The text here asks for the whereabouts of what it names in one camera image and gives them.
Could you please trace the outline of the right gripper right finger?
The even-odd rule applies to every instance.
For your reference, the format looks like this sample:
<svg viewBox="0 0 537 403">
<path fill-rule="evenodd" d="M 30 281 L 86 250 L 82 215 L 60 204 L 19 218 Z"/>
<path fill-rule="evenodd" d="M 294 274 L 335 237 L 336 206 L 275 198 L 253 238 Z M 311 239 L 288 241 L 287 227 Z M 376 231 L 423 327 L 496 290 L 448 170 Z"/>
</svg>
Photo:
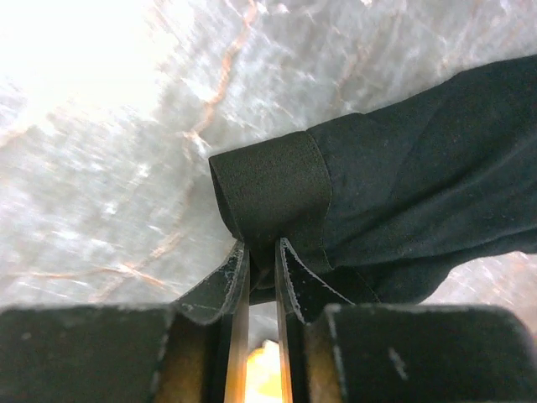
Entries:
<svg viewBox="0 0 537 403">
<path fill-rule="evenodd" d="M 498 306 L 351 303 L 275 248 L 286 402 L 533 402 L 536 347 Z"/>
</svg>

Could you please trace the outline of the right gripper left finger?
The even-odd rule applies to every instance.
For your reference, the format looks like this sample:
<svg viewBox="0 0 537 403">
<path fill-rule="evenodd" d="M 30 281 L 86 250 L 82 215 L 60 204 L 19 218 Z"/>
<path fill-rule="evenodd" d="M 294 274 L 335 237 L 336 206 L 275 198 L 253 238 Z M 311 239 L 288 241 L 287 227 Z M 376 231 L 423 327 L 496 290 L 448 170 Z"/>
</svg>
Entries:
<svg viewBox="0 0 537 403">
<path fill-rule="evenodd" d="M 249 253 L 162 304 L 6 306 L 4 402 L 241 402 Z"/>
</svg>

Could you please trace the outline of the black underwear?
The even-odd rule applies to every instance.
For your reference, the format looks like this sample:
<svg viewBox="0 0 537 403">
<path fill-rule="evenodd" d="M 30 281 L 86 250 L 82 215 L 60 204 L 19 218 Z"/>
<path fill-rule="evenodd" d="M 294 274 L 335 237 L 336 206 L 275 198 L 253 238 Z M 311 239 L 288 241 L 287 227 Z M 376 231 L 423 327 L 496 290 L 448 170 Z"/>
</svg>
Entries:
<svg viewBox="0 0 537 403">
<path fill-rule="evenodd" d="M 218 208 L 250 249 L 252 301 L 274 246 L 355 303 L 416 303 L 460 264 L 536 250 L 536 59 L 483 65 L 402 102 L 213 155 Z"/>
</svg>

